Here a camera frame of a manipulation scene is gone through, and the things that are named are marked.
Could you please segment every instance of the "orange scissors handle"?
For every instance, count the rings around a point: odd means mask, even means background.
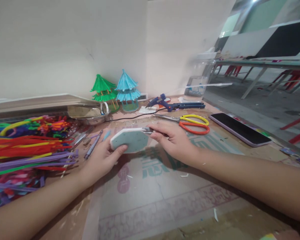
[[[208,134],[210,132],[210,128],[206,125],[202,125],[202,124],[197,124],[197,123],[189,123],[189,122],[179,122],[179,126],[182,127],[184,130],[192,133],[192,134],[196,134],[196,135],[205,135]],[[197,131],[193,131],[190,128],[187,128],[186,126],[194,126],[194,127],[201,127],[206,129],[205,131],[201,131],[201,132],[197,132]]]

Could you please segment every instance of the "scissors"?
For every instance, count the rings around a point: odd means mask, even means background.
[[[186,130],[186,131],[188,131],[192,134],[205,135],[205,134],[208,134],[210,132],[210,128],[208,127],[208,125],[209,125],[208,120],[201,117],[201,116],[198,116],[198,115],[189,114],[189,115],[183,115],[181,117],[169,117],[169,116],[161,115],[161,114],[154,114],[154,115],[156,115],[160,118],[164,118],[164,119],[168,119],[168,120],[177,122],[177,123],[179,123],[180,127],[182,127],[184,130]],[[198,122],[198,121],[189,119],[188,117],[198,118],[198,119],[202,120],[203,122]],[[197,131],[194,131],[190,128],[187,128],[186,126],[201,127],[201,128],[205,128],[206,130],[201,131],[201,132],[197,132]]]

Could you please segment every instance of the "left hand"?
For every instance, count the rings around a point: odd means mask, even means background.
[[[127,145],[121,145],[111,153],[109,151],[110,139],[111,136],[96,145],[92,154],[88,160],[86,160],[84,167],[79,172],[82,182],[86,188],[92,186],[96,181],[110,172],[119,157],[128,148]]]

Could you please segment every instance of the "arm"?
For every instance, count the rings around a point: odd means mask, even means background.
[[[169,139],[160,133],[153,133],[150,137],[158,141],[172,157],[300,221],[300,168],[198,148],[175,124],[160,122],[148,127],[168,134]]]
[[[76,173],[45,186],[0,208],[0,239],[30,239],[81,192],[107,174],[127,150],[112,154],[110,137],[98,144],[86,165]]]

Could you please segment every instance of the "hand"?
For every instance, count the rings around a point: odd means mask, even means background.
[[[195,157],[190,158],[190,155],[197,154],[199,150],[190,142],[185,131],[181,127],[165,121],[160,121],[157,124],[149,124],[147,127],[158,131],[152,133],[150,137],[159,142],[167,153],[187,165],[192,165],[189,162],[189,159],[195,159]],[[169,138],[165,138],[159,132],[167,134]]]
[[[127,150],[127,145],[121,145],[114,152],[110,152],[111,136],[101,143],[98,143],[92,154],[86,160],[85,166],[80,170],[80,176],[86,188],[106,175],[119,157]]]

